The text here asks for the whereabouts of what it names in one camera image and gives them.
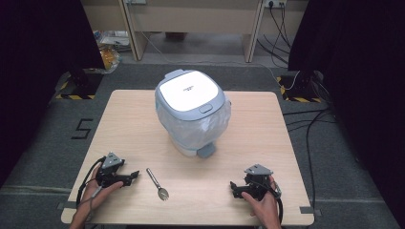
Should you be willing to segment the person's left hand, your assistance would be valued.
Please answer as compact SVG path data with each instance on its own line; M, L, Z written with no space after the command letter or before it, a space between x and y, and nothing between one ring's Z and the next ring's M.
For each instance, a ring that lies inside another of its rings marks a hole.
M102 202L110 196L114 191L123 186L122 181L118 181L107 188L100 187L96 182L96 174L98 167L93 170L91 180L87 183L82 200L77 207L77 212L81 214L89 214L95 210Z

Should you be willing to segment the metal fork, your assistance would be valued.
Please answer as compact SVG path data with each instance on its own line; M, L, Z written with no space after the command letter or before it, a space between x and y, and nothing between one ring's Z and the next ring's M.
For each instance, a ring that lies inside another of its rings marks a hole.
M156 188L158 189L158 196L161 200L166 201L169 199L169 194L167 192L166 189L164 189L163 187L160 186L158 180L156 179L156 177L154 176L153 172L151 171L150 168L146 169L146 172L148 174L148 176L152 179L154 185L156 186Z

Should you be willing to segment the beige wooden desk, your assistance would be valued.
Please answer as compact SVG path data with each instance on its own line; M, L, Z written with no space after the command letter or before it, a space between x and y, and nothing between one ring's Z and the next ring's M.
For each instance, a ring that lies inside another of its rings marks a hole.
M282 9L264 0L79 0L94 31L127 31L135 60L140 61L152 32L238 34L245 62L252 61L257 38L278 32L297 33L309 0L287 0Z

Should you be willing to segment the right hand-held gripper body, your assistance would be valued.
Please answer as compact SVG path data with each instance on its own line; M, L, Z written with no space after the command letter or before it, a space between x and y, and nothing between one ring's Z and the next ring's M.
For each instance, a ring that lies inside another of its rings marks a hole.
M248 185L247 192L257 200L262 200L267 192L276 199L281 197L281 190L276 182L271 182L273 172L265 166L254 164L245 169L245 183Z

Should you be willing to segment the person's right hand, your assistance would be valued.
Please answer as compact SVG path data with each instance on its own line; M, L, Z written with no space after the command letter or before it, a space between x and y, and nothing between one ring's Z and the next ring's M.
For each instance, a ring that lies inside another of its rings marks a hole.
M265 221L280 223L277 200L270 192L267 192L262 200L256 200L246 192L243 192L243 198L251 206L250 215L256 217L261 224Z

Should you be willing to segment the white power strip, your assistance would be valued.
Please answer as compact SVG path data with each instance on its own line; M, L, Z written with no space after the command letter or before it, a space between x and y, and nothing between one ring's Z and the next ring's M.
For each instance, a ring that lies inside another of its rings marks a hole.
M286 6L287 0L264 0L264 4L269 9L282 9Z

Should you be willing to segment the black curtain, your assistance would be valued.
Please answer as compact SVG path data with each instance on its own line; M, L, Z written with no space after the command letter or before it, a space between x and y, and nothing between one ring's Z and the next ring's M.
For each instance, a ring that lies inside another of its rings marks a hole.
M309 0L288 67L324 75L352 146L405 229L405 0Z
M0 0L0 187L29 147L63 73L102 68L81 0Z

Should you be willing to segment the white grey pedal bin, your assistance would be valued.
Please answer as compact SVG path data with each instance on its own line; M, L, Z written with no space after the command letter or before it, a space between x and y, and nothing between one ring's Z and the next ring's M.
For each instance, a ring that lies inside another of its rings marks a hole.
M206 73L175 70L167 73L155 89L155 102L180 120L197 120L219 110L228 98L221 87ZM209 157L216 152L215 141L199 150L183 149L170 136L175 147L185 156Z

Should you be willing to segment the black stand base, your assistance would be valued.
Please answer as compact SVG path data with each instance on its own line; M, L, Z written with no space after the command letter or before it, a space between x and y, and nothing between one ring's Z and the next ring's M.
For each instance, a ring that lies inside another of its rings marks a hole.
M66 72L60 87L56 90L56 99L86 100L96 97L103 74L94 69L85 69L79 74Z
M320 103L321 98L314 90L310 76L297 72L293 75L280 75L276 77L282 98L285 101L302 103Z

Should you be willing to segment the clear bag of packets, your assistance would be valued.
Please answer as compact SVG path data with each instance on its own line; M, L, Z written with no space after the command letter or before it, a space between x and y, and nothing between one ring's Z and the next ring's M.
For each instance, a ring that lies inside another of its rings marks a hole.
M114 72L121 61L117 51L120 43L107 31L94 31L94 38L103 62L103 67L96 71L103 74Z

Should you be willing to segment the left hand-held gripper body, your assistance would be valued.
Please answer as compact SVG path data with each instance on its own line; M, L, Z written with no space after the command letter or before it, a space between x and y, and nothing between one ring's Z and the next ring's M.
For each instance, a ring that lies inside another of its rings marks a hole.
M124 164L124 159L110 152L103 160L96 172L96 182L101 187L109 187L112 184L123 181L124 177L117 174L117 170Z

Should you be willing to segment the clear plastic bin liner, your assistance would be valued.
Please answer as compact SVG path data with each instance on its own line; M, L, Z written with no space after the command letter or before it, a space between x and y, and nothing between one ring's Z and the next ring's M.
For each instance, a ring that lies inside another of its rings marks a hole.
M183 149L199 150L214 142L226 130L231 117L231 103L226 98L223 106L213 114L190 121L173 117L160 104L157 104L156 111L160 123L176 143Z

